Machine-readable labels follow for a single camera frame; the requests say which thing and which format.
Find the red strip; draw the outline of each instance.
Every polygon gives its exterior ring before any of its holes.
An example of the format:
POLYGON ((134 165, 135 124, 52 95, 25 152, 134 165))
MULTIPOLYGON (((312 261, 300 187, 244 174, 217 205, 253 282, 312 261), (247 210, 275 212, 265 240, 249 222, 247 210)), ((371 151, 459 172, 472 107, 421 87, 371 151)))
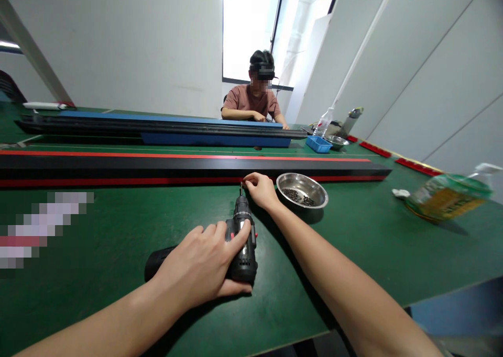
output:
POLYGON ((400 163, 403 166, 407 166, 413 170, 419 171, 423 174, 429 175, 429 176, 437 176, 437 175, 442 175, 443 173, 434 169, 431 169, 429 167, 423 166, 420 163, 408 161, 405 158, 399 158, 395 161, 396 163, 400 163))
POLYGON ((196 158, 196 159, 249 159, 270 161, 335 161, 370 162, 361 158, 321 158, 321 157, 247 157, 245 155, 190 155, 190 154, 150 154, 150 153, 99 153, 99 152, 46 152, 0 150, 0 155, 49 155, 51 157, 136 157, 136 158, 196 158))
POLYGON ((0 236, 2 247, 46 247, 47 237, 0 236))
POLYGON ((371 150, 379 155, 382 155, 383 157, 386 157, 386 158, 391 157, 391 153, 389 151, 381 149, 380 147, 377 147, 375 145, 372 145, 371 143, 368 143, 367 141, 362 141, 360 146, 364 147, 368 150, 371 150))
MULTIPOLYGON (((312 176, 318 182, 381 181, 385 176, 312 176)), ((20 179, 0 180, 0 187, 76 187, 166 184, 224 184, 241 183, 242 177, 193 177, 193 178, 91 178, 91 179, 20 179)))

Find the black drill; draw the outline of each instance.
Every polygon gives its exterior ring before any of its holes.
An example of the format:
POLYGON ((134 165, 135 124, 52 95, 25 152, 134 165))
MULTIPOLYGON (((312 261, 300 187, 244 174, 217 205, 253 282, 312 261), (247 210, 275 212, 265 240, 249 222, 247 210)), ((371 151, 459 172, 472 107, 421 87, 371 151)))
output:
MULTIPOLYGON (((239 197, 234 207, 234 216, 228 219, 227 232, 225 240, 230 241, 239 233, 246 219, 251 222, 251 233, 243 249, 232 259, 227 271, 227 278, 234 281, 240 281, 252 284, 257 274, 258 263, 255 260, 255 248, 257 247, 257 235, 255 234, 255 223, 252 219, 252 213, 248 205, 248 200, 243 195, 243 185, 239 189, 239 197)), ((145 264, 145 282, 149 281, 158 271, 164 259, 176 246, 168 247, 162 250, 154 251, 147 259, 145 264)))

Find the bottle cap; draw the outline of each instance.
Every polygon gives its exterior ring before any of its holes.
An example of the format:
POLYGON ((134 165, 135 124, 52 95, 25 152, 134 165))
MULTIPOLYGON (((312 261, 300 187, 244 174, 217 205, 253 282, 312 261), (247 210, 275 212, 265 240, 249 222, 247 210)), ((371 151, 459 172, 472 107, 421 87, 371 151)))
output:
POLYGON ((494 173, 501 171, 503 169, 499 166, 492 165, 490 163, 481 163, 480 165, 475 167, 475 170, 483 172, 485 174, 494 174, 494 173))

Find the black hair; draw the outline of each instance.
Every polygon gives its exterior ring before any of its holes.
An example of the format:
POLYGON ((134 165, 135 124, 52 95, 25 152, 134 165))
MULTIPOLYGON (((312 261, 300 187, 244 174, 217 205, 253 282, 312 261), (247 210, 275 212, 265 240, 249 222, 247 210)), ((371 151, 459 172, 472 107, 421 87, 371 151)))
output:
POLYGON ((250 57, 250 70, 254 71, 254 65, 261 62, 274 65, 274 58, 272 57, 272 53, 270 53, 268 50, 256 50, 250 57))

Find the white wall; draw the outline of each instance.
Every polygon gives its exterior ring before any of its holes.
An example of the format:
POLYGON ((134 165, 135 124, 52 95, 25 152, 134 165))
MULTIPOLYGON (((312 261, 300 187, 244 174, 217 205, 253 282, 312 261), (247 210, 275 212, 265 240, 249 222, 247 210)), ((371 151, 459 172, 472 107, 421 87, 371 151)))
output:
POLYGON ((317 121, 332 105, 381 1, 338 0, 310 74, 297 123, 317 121))
POLYGON ((424 160, 503 92, 503 0, 473 0, 369 140, 424 160))
POLYGON ((352 134, 367 139, 471 0, 390 0, 335 116, 364 107, 352 134))
POLYGON ((29 102, 57 101, 24 55, 0 52, 0 70, 12 77, 29 102))
POLYGON ((218 117, 222 0, 9 0, 77 106, 218 117))
MULTIPOLYGON (((298 121, 313 122, 332 104, 380 1, 338 2, 298 121)), ((352 134, 367 138, 470 1, 390 0, 336 105, 335 118, 343 121, 349 110, 364 107, 352 134)))
MULTIPOLYGON (((473 0, 369 141, 439 169, 503 166, 503 0, 473 0)), ((494 177, 503 203, 503 175, 494 177)))
MULTIPOLYGON (((503 167, 503 94, 459 132, 445 141, 425 163, 448 172, 470 173, 481 162, 503 167)), ((503 173, 493 178, 494 200, 503 204, 503 173)))
MULTIPOLYGON (((224 96, 226 96, 231 89, 236 86, 236 84, 228 83, 228 82, 222 82, 222 103, 224 101, 224 96)), ((281 113, 284 115, 287 111, 288 108, 288 103, 290 102, 290 97, 292 96, 292 92, 288 90, 280 90, 278 92, 278 104, 279 108, 281 109, 281 113)))

